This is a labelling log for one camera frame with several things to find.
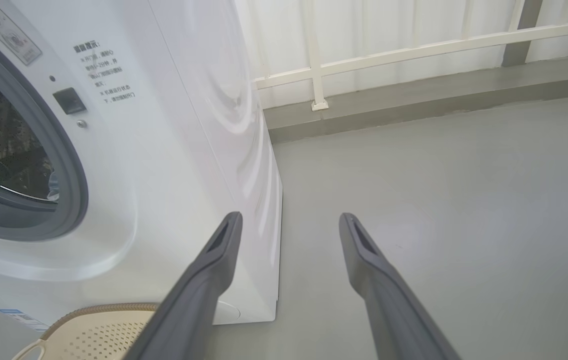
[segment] washing machine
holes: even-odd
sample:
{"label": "washing machine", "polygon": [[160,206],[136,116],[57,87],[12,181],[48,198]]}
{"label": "washing machine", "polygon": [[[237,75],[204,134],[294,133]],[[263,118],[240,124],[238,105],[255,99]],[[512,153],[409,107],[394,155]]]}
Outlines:
{"label": "washing machine", "polygon": [[158,303],[243,214],[215,324],[272,321],[282,185],[232,0],[0,0],[0,311]]}

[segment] floor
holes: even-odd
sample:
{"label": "floor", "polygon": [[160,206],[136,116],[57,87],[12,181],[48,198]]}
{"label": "floor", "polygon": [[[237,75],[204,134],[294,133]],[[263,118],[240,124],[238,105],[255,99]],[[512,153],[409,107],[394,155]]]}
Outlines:
{"label": "floor", "polygon": [[272,323],[216,326],[208,360],[373,360],[338,217],[352,212],[464,359],[568,359],[568,98],[275,146]]}

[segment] laundry basket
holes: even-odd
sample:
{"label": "laundry basket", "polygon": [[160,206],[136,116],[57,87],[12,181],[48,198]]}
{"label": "laundry basket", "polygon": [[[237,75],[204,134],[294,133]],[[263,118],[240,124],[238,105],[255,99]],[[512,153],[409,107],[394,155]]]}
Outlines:
{"label": "laundry basket", "polygon": [[86,307],[62,317],[13,360],[41,349],[39,360],[119,360],[153,316],[155,303]]}

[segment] instruction label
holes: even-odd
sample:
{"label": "instruction label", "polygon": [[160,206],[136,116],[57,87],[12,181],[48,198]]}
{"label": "instruction label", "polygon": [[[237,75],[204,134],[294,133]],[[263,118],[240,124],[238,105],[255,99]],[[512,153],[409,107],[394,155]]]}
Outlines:
{"label": "instruction label", "polygon": [[126,78],[125,68],[117,53],[91,40],[73,46],[82,68],[105,104],[118,103],[135,98],[135,91]]}
{"label": "instruction label", "polygon": [[0,10],[0,41],[25,65],[30,65],[42,54],[42,51],[2,10]]}
{"label": "instruction label", "polygon": [[29,328],[31,328],[32,330],[35,330],[35,331],[46,331],[46,330],[48,330],[48,327],[49,327],[45,323],[42,323],[41,321],[33,319],[32,317],[26,315],[25,313],[23,313],[23,312],[21,312],[20,310],[17,310],[17,309],[0,309],[0,313],[9,315],[10,317],[15,319],[16,321],[21,322],[25,326],[28,326]]}

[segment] washing machine drum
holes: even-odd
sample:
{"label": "washing machine drum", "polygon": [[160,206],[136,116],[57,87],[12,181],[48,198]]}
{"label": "washing machine drum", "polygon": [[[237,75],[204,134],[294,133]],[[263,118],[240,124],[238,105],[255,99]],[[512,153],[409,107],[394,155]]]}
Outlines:
{"label": "washing machine drum", "polygon": [[0,239],[60,237],[80,223],[87,203],[85,176],[66,133],[0,52]]}

